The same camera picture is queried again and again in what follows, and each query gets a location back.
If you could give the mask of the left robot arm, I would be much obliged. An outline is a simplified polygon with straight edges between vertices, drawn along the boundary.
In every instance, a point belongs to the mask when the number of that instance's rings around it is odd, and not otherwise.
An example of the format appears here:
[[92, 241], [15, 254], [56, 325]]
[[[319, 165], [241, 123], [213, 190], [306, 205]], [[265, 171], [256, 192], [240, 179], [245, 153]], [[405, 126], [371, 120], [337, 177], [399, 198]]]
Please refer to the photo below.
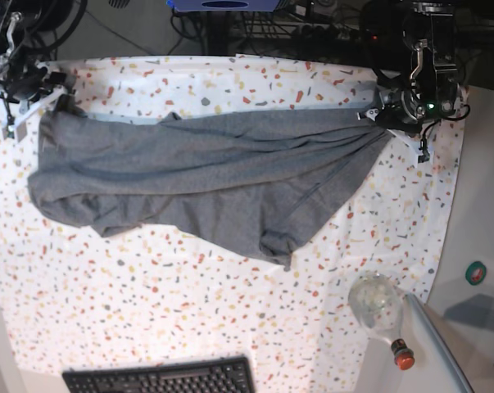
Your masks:
[[433, 130], [470, 113], [456, 64], [453, 1], [369, 1], [360, 11], [363, 53], [377, 77], [359, 119], [391, 132], [429, 162]]

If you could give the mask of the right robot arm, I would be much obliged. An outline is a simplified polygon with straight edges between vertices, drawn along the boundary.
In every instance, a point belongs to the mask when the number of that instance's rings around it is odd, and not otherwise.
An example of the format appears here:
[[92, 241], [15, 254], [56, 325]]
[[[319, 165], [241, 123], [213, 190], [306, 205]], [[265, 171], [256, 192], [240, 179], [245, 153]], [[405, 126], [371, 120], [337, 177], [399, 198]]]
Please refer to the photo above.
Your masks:
[[0, 1], [0, 102], [6, 111], [3, 137], [21, 141], [26, 122], [38, 110], [74, 94], [75, 77], [50, 70], [45, 61], [79, 27], [88, 3], [80, 1], [69, 27], [50, 44], [41, 34], [56, 32], [73, 1]]

